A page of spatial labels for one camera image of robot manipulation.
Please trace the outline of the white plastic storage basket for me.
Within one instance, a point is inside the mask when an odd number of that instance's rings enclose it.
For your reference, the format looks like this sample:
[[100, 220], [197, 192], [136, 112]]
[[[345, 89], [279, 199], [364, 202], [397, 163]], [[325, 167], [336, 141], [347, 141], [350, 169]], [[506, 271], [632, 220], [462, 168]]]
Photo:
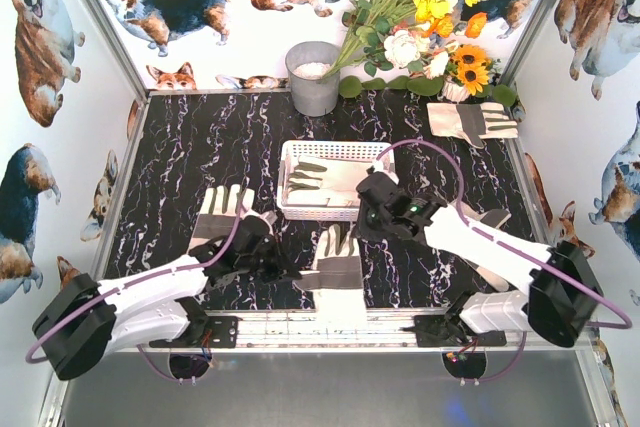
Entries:
[[288, 220], [353, 222], [356, 186], [376, 168], [395, 177], [391, 144], [288, 140], [282, 145], [276, 204]]

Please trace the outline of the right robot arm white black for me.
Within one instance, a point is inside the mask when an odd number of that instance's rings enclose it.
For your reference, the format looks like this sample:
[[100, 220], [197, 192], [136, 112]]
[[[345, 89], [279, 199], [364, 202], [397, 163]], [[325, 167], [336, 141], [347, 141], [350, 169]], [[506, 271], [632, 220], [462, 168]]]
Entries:
[[590, 321], [602, 290], [578, 246], [516, 238], [460, 214], [438, 196], [411, 197], [383, 172], [370, 173], [356, 192], [358, 238], [413, 241], [449, 252], [510, 284], [504, 292], [461, 295], [432, 336], [465, 343], [486, 333], [533, 331], [569, 348]]

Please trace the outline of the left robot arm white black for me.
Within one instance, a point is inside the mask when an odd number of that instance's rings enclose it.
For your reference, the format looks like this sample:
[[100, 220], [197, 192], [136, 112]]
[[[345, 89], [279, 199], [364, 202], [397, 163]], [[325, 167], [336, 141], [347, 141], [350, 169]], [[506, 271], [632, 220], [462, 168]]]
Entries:
[[229, 233], [210, 236], [163, 266], [118, 279], [81, 274], [44, 309], [32, 330], [57, 378], [82, 376], [121, 349], [235, 343], [237, 321], [216, 321], [197, 296], [240, 276], [266, 284], [301, 279], [261, 217], [234, 219]]

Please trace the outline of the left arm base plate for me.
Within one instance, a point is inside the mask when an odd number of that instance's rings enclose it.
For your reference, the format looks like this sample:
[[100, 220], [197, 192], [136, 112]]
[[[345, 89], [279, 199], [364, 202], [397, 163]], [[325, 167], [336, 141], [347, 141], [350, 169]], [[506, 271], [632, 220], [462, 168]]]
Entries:
[[237, 316], [208, 316], [191, 322], [186, 330], [173, 340], [155, 340], [151, 348], [196, 348], [214, 349], [236, 347], [239, 318]]

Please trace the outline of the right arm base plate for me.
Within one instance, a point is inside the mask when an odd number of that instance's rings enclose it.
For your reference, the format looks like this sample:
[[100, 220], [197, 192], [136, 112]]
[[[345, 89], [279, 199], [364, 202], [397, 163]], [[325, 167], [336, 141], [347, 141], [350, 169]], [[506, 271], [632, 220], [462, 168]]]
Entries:
[[502, 347], [507, 344], [502, 331], [474, 333], [461, 321], [445, 315], [416, 315], [413, 325], [401, 330], [413, 334], [418, 347]]

